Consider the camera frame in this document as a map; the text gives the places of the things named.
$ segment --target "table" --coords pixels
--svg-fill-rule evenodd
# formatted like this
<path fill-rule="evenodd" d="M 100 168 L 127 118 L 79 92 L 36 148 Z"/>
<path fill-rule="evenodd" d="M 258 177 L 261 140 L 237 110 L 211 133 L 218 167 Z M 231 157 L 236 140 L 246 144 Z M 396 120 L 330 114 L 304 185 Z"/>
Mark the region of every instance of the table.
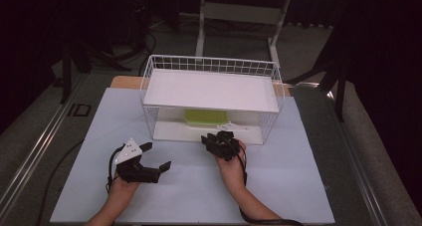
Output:
<path fill-rule="evenodd" d="M 55 223 L 83 223 L 106 200 L 110 155 L 129 138 L 153 142 L 141 163 L 171 160 L 157 184 L 142 184 L 117 223 L 244 224 L 213 157 L 200 142 L 151 140 L 136 90 L 140 78 L 117 77 L 105 94 L 53 212 Z M 265 145 L 248 145 L 248 188 L 286 218 L 333 223 L 298 108 L 292 97 Z"/>

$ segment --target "white wire basket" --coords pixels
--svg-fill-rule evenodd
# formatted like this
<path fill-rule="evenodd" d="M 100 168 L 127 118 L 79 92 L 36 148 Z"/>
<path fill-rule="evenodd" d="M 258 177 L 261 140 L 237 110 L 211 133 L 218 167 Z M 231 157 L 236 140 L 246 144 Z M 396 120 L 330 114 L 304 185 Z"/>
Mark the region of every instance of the white wire basket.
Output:
<path fill-rule="evenodd" d="M 150 135 L 164 140 L 200 141 L 228 130 L 264 144 L 284 97 L 279 66 L 265 61 L 152 55 L 140 85 Z M 192 122 L 189 115 L 223 118 Z"/>

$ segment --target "black strap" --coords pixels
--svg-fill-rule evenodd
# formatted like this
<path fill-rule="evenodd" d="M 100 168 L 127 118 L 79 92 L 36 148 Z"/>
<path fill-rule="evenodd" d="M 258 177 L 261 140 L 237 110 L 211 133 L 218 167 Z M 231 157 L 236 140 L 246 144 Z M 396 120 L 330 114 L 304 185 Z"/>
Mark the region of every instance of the black strap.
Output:
<path fill-rule="evenodd" d="M 106 192 L 108 193 L 109 188 L 111 187 L 112 182 L 115 180 L 115 178 L 112 178 L 112 173 L 111 173 L 111 166 L 112 166 L 112 160 L 114 159 L 114 156 L 123 150 L 125 144 L 123 144 L 121 147 L 117 148 L 111 155 L 111 157 L 109 158 L 109 163 L 108 163 L 108 178 L 106 179 L 107 184 L 105 185 L 105 189 Z"/>
<path fill-rule="evenodd" d="M 239 208 L 239 210 L 242 218 L 250 224 L 304 226 L 302 223 L 292 219 L 251 219 L 242 211 L 242 209 Z"/>

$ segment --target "black stand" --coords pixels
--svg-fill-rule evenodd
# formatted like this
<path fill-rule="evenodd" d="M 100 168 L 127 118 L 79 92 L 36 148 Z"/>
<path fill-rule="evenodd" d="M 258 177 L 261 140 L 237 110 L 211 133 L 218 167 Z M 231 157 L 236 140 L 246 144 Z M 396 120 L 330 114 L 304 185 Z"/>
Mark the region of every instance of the black stand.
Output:
<path fill-rule="evenodd" d="M 131 71 L 131 69 L 123 67 L 85 42 L 67 41 L 64 44 L 62 52 L 63 74 L 55 83 L 55 87 L 63 88 L 62 100 L 60 101 L 61 104 L 69 98 L 69 95 L 72 92 L 72 61 L 74 61 L 77 69 L 81 73 L 89 73 L 91 71 L 92 65 L 87 56 L 87 52 L 90 52 L 93 56 L 118 71 Z"/>
<path fill-rule="evenodd" d="M 287 80 L 285 81 L 285 83 L 290 85 L 296 85 L 299 82 L 302 82 L 314 75 L 317 75 L 321 72 L 326 72 L 317 88 L 324 93 L 328 93 L 332 89 L 332 87 L 334 87 L 335 83 L 338 82 L 334 110 L 338 119 L 341 122 L 344 122 L 342 117 L 342 106 L 344 101 L 345 80 L 348 65 L 349 61 L 346 61 L 344 63 L 330 62 L 324 64 L 321 67 L 314 66 L 310 71 L 299 75 L 293 79 Z"/>

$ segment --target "dark background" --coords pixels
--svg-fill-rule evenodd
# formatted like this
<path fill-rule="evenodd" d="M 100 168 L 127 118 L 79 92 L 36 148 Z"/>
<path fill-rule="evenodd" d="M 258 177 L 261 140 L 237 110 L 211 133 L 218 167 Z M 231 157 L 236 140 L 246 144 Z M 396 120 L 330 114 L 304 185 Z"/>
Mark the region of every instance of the dark background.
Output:
<path fill-rule="evenodd" d="M 112 44 L 126 39 L 125 17 L 139 6 L 146 8 L 141 23 L 148 21 L 149 11 L 155 12 L 175 31 L 178 12 L 197 13 L 199 6 L 199 0 L 141 0 L 141 5 L 139 1 L 133 5 L 133 0 L 0 0 L 0 132 L 55 80 L 50 67 L 61 60 L 64 42 L 78 38 L 110 52 Z M 280 4 L 280 0 L 249 1 Z M 347 64 L 347 79 L 355 84 L 421 212 L 422 0 L 351 0 L 344 10 L 345 3 L 292 0 L 286 20 L 304 27 L 335 25 L 315 68 L 332 60 L 339 66 Z M 134 34 L 128 44 L 141 39 Z"/>

